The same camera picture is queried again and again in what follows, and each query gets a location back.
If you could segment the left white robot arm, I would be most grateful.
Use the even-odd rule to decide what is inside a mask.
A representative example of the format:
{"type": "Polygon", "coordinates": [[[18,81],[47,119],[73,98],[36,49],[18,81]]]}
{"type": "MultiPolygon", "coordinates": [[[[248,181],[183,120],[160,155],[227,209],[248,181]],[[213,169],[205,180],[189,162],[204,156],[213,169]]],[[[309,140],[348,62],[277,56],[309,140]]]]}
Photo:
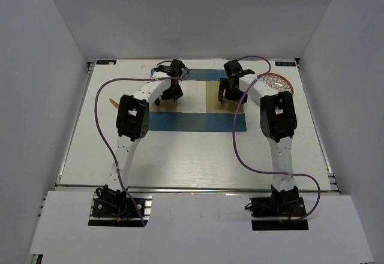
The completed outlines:
{"type": "Polygon", "coordinates": [[[183,92],[179,83],[184,80],[184,73],[188,73],[185,64],[173,59],[170,65],[156,66],[152,76],[143,80],[145,84],[138,91],[121,96],[116,117],[116,151],[109,144],[106,145],[113,157],[113,166],[106,181],[109,189],[120,192],[127,190],[123,177],[129,174],[136,148],[148,133],[149,108],[152,104],[159,105],[161,100],[176,101],[181,98],[183,92]]]}

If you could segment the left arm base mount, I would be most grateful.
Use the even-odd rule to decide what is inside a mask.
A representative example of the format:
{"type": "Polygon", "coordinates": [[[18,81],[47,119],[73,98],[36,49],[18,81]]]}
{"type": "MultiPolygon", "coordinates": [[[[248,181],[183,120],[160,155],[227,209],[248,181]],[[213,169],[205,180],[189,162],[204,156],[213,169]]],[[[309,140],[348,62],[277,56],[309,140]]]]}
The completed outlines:
{"type": "Polygon", "coordinates": [[[133,198],[107,185],[95,190],[88,226],[145,227],[150,216],[151,199],[133,198]]]}

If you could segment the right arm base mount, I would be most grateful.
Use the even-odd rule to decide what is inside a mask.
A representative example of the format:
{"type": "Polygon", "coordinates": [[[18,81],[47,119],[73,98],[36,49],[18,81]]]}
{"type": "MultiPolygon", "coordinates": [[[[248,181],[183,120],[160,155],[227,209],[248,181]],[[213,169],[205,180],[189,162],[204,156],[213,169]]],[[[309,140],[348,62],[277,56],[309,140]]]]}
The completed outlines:
{"type": "Polygon", "coordinates": [[[272,189],[269,197],[253,197],[244,209],[251,214],[253,231],[308,230],[303,198],[297,187],[289,191],[272,189]]]}

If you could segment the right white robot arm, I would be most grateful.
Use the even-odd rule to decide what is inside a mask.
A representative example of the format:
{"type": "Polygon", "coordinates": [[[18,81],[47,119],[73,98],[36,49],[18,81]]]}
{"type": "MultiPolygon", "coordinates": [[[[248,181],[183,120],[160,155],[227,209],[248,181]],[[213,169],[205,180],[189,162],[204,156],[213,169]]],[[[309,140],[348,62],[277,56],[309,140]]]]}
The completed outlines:
{"type": "Polygon", "coordinates": [[[292,87],[282,77],[267,71],[257,75],[243,69],[237,59],[224,64],[226,78],[219,81],[218,101],[224,99],[238,103],[237,110],[250,98],[260,108],[260,129],[267,138],[272,160],[272,191],[278,193],[271,200],[271,209],[285,215],[293,207],[287,193],[297,192],[293,177],[292,140],[297,128],[292,87]]]}

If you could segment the blue and tan placemat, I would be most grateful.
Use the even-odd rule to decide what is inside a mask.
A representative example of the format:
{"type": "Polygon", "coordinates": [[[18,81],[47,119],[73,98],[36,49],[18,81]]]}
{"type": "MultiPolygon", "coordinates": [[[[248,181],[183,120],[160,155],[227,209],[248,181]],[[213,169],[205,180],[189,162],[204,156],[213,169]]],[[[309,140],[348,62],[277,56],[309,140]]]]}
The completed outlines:
{"type": "Polygon", "coordinates": [[[223,69],[192,69],[188,80],[181,82],[183,96],[178,100],[162,100],[150,107],[152,131],[220,132],[232,131],[237,103],[218,101],[223,69]]]}

